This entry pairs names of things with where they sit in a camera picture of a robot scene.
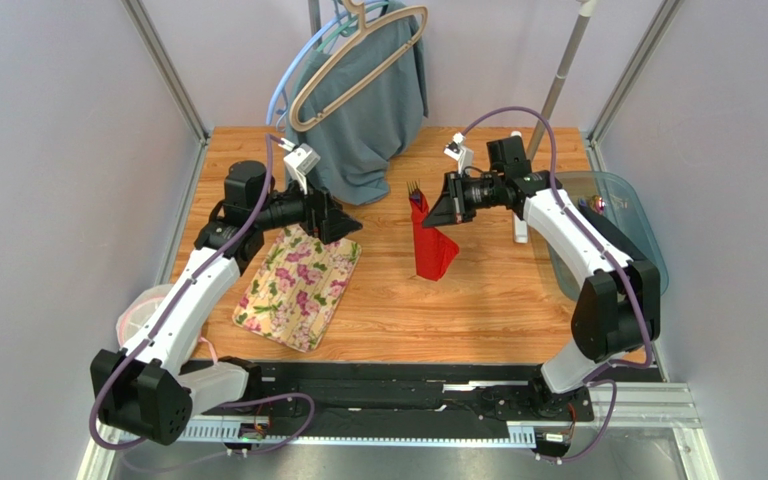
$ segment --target clothes hanger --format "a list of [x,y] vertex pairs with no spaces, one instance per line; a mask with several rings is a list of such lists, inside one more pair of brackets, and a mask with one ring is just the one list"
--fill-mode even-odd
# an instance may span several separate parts
[[[376,8],[386,8],[389,5],[390,5],[389,1],[370,4],[366,7],[366,13],[369,14],[369,12],[371,12]],[[328,34],[328,36],[325,37],[324,40],[322,40],[322,44],[316,47],[317,52],[324,52],[325,49],[328,48],[328,46],[333,48],[334,44],[336,43],[337,37],[339,36],[348,37],[349,35],[357,31],[357,18],[355,17],[351,17],[350,20],[345,23],[338,22],[338,24],[339,24],[339,27],[333,32],[331,32],[330,34]]]
[[[366,7],[367,11],[371,11],[375,8],[379,8],[384,6],[385,4],[388,4],[389,2],[374,2],[369,4],[369,6]],[[280,115],[280,118],[278,118],[276,122],[276,126],[279,131],[281,130],[280,124],[281,121],[284,120],[287,114],[287,110],[289,109],[289,99],[287,98],[286,94],[286,84],[289,82],[289,79],[292,77],[292,74],[295,73],[295,70],[298,68],[298,65],[301,64],[301,61],[304,59],[304,56],[307,55],[307,53],[310,51],[311,48],[313,48],[313,45],[316,44],[316,42],[322,38],[328,31],[334,27],[334,25],[343,25],[341,23],[341,20],[347,16],[351,15],[348,11],[342,11],[338,12],[337,15],[331,19],[325,26],[323,26],[318,32],[316,32],[315,35],[313,35],[310,40],[307,41],[306,44],[301,48],[301,51],[298,52],[298,55],[295,56],[295,59],[292,60],[292,63],[289,64],[289,68],[284,72],[283,77],[281,77],[280,82],[278,82],[278,86],[275,89],[275,92],[272,94],[272,98],[269,101],[269,108],[266,112],[266,125],[271,125],[272,121],[274,121],[275,114]],[[277,108],[277,103],[279,99],[283,99],[284,105],[286,105],[283,109]]]
[[[319,70],[307,82],[307,85],[305,85],[304,88],[302,88],[298,92],[298,95],[295,97],[295,100],[293,100],[292,106],[290,107],[290,110],[289,110],[289,123],[290,125],[292,125],[292,128],[294,128],[296,131],[306,132],[307,130],[310,130],[311,128],[316,126],[319,122],[327,118],[328,115],[333,113],[336,109],[340,108],[351,97],[357,94],[357,92],[363,90],[364,87],[366,87],[373,80],[378,78],[378,76],[381,75],[381,73],[383,73],[384,70],[386,70],[388,67],[396,63],[396,60],[398,60],[408,50],[413,48],[414,44],[416,44],[417,41],[419,41],[423,31],[425,30],[425,26],[428,23],[428,8],[422,5],[417,5],[413,7],[403,8],[401,10],[396,10],[395,12],[388,13],[387,15],[384,15],[383,17],[369,23],[368,25],[366,23],[366,15],[365,15],[365,9],[364,9],[363,3],[354,3],[352,0],[343,0],[343,5],[346,7],[346,11],[348,11],[350,14],[357,17],[357,26],[358,26],[357,32],[355,32],[354,35],[349,37],[346,43],[342,47],[337,49],[336,53],[334,53],[325,62],[325,64],[322,65],[321,68],[319,68]],[[414,15],[422,15],[422,22],[420,22],[420,26],[417,29],[417,32],[404,45],[399,47],[398,50],[393,52],[392,55],[387,57],[386,60],[384,60],[380,65],[375,67],[375,69],[369,72],[353,87],[349,88],[345,93],[337,97],[337,99],[331,102],[330,105],[322,109],[322,111],[319,112],[316,116],[308,120],[305,120],[303,122],[300,120],[299,114],[301,113],[301,106],[304,104],[304,102],[307,101],[307,98],[310,97],[310,94],[313,93],[313,89],[315,89],[316,86],[319,85],[319,82],[321,82],[322,79],[325,78],[325,75],[327,75],[331,70],[333,70],[334,67],[337,65],[337,63],[351,49],[356,47],[367,36],[369,36],[369,34],[375,32],[376,30],[379,30],[382,27],[385,27],[397,20],[401,20],[407,17],[412,17]]]

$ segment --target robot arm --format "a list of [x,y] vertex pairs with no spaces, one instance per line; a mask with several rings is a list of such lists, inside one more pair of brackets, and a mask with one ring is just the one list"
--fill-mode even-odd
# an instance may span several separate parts
[[[488,143],[491,170],[479,177],[463,169],[444,176],[443,192],[423,222],[424,227],[467,223],[477,210],[504,206],[537,230],[558,252],[581,287],[571,320],[573,339],[541,367],[530,382],[536,413],[554,416],[569,394],[610,359],[642,345],[641,333],[618,272],[594,247],[603,246],[623,266],[645,317],[651,339],[659,336],[659,271],[647,259],[631,258],[626,236],[611,222],[581,207],[574,208],[557,182],[559,205],[547,171],[533,172],[520,137]],[[580,229],[568,215],[573,215]],[[607,237],[622,243],[618,248]]]
[[[154,339],[112,384],[98,413],[101,422],[170,445],[183,433],[193,415],[225,402],[260,398],[260,368],[250,362],[225,357],[211,367],[184,375],[181,367],[188,360],[189,346],[200,335],[216,303],[262,248],[264,231],[299,224],[308,235],[332,243],[362,228],[327,191],[307,185],[304,174],[315,165],[318,155],[306,145],[290,150],[285,160],[296,168],[286,191],[272,191],[253,228],[192,282],[194,272],[224,248],[250,218],[265,183],[274,187],[274,179],[266,178],[266,169],[259,162],[239,162],[230,168],[224,183],[225,198],[210,214],[186,268],[156,313],[120,351],[101,350],[95,356],[91,377],[97,396],[128,352],[135,351],[145,339]],[[176,295],[183,288],[188,290]],[[169,307],[173,310],[161,331],[150,335]]]

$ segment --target hanging towel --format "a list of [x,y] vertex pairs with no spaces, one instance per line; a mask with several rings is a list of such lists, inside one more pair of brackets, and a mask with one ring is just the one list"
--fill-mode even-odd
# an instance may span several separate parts
[[[390,10],[405,8],[390,2]],[[302,105],[307,120],[380,65],[417,31],[415,18],[398,20],[372,32],[322,79]],[[295,87],[295,95],[329,58],[313,52]],[[322,157],[307,179],[327,188],[342,202],[362,205],[390,192],[384,175],[389,160],[416,139],[422,117],[428,116],[422,41],[359,91],[342,107],[306,132],[287,125],[286,137],[307,143]]]

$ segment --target red cloth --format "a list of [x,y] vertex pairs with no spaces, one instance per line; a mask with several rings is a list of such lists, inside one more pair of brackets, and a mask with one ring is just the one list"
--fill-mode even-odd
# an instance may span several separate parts
[[458,244],[440,233],[436,228],[422,228],[422,221],[428,215],[428,202],[420,193],[420,206],[411,201],[411,221],[414,224],[414,259],[417,275],[422,278],[440,280],[449,264],[458,255]]

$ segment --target fork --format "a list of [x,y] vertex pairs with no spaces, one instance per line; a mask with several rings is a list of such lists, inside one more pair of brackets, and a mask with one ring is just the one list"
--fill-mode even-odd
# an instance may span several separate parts
[[408,182],[408,198],[418,204],[421,196],[422,191],[419,189],[419,182]]

